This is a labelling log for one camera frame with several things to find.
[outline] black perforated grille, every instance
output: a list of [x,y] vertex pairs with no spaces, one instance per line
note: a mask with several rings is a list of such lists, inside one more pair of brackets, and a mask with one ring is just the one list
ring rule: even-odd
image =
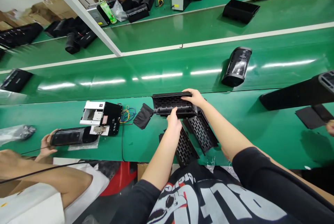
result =
[[[161,141],[163,134],[159,135],[159,142]],[[193,160],[197,160],[199,156],[196,153],[194,146],[192,145],[187,132],[182,128],[180,132],[180,139],[175,152],[180,167],[189,165]]]
[[196,136],[204,155],[210,148],[218,146],[218,140],[202,111],[199,111],[197,116],[187,118],[186,120],[191,127],[192,133]]
[[186,100],[182,100],[182,96],[191,96],[191,93],[154,94],[152,96],[154,113],[167,116],[174,107],[177,107],[177,115],[190,117],[190,115],[197,114],[196,106]]

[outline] metal pillar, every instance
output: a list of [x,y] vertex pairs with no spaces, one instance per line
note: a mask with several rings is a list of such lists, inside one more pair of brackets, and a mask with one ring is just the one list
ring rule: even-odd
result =
[[117,48],[114,42],[107,36],[107,34],[96,23],[92,16],[86,11],[79,0],[64,0],[75,13],[91,28],[91,30],[103,41],[103,43],[117,56],[122,57],[123,53]]

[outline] colorful wires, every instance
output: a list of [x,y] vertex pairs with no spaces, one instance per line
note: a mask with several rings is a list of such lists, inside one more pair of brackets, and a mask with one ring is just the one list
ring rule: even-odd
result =
[[136,115],[136,109],[133,107],[126,106],[125,109],[121,113],[121,119],[119,123],[126,123],[131,121]]

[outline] hand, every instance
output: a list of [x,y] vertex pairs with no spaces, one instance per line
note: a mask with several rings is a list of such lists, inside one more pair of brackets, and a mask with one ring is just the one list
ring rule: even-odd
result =
[[177,107],[174,107],[170,115],[168,115],[167,117],[167,121],[168,121],[167,130],[170,129],[179,134],[182,129],[182,124],[181,124],[181,120],[179,120],[176,116],[176,111],[177,111]]
[[54,146],[50,146],[52,135],[59,129],[53,130],[52,133],[47,134],[43,137],[41,142],[41,151],[39,153],[39,158],[49,157],[51,154],[57,152]]
[[326,130],[332,137],[334,137],[334,120],[330,120],[327,122]]
[[202,94],[195,89],[185,89],[183,92],[190,92],[192,94],[192,97],[181,97],[181,99],[189,101],[193,103],[195,106],[201,107],[203,104],[205,104],[207,101],[203,98]]

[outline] white edge strip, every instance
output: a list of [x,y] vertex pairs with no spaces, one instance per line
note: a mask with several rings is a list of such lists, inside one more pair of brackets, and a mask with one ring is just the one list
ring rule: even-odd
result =
[[[247,39],[284,35],[284,34],[290,34],[290,33],[296,33],[296,32],[313,31],[313,30],[325,29],[325,28],[330,28],[330,27],[334,27],[334,22],[295,27],[295,28],[283,29],[283,30],[277,30],[277,31],[260,32],[260,33],[242,35],[242,36],[229,37],[229,38],[199,41],[199,42],[194,42],[194,43],[183,44],[183,47],[182,45],[173,45],[173,46],[164,46],[164,47],[145,49],[145,50],[139,50],[139,51],[133,51],[133,52],[124,52],[123,56],[132,56],[132,55],[138,55],[138,54],[169,51],[169,50],[175,50],[175,49],[180,49],[180,48],[220,44],[220,43],[226,43],[226,42],[232,42],[232,41],[240,41],[240,40],[247,40]],[[55,67],[55,66],[60,66],[60,65],[76,64],[76,63],[83,63],[83,62],[89,62],[89,61],[95,61],[95,60],[112,59],[115,57],[116,57],[115,54],[109,54],[109,55],[90,57],[90,58],[79,59],[79,60],[70,60],[70,61],[63,61],[63,62],[58,62],[58,63],[24,67],[21,69],[28,71],[28,70],[34,70],[34,69],[40,69],[40,68]],[[0,71],[0,74],[6,74],[9,72],[11,72],[11,70]]]

